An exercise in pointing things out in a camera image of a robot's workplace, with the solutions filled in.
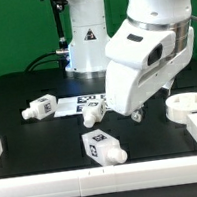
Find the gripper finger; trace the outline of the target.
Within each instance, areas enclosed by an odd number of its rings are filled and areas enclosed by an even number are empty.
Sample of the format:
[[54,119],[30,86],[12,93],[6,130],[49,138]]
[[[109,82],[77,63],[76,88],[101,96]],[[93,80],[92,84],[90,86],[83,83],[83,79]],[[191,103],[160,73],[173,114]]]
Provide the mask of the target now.
[[143,107],[139,107],[137,110],[134,110],[134,112],[131,114],[131,119],[135,122],[141,122],[144,118],[145,111]]

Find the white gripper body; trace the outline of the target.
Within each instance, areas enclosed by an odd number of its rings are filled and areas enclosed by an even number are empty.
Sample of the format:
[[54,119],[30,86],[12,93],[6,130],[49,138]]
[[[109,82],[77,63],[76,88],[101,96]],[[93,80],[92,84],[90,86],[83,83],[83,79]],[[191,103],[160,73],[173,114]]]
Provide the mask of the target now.
[[107,66],[105,91],[107,105],[121,115],[130,116],[154,93],[171,81],[190,62],[194,31],[189,28],[187,46],[171,60],[162,61],[149,72],[111,61]]

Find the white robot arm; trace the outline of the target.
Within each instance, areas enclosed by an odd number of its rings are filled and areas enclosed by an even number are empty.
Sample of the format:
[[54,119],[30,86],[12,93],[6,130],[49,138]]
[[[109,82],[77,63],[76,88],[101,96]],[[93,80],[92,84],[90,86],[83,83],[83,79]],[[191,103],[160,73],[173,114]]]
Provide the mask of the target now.
[[107,105],[142,117],[141,107],[190,62],[194,31],[191,0],[129,0],[127,17],[107,35],[104,0],[68,0],[72,24],[70,63],[78,78],[105,78]]

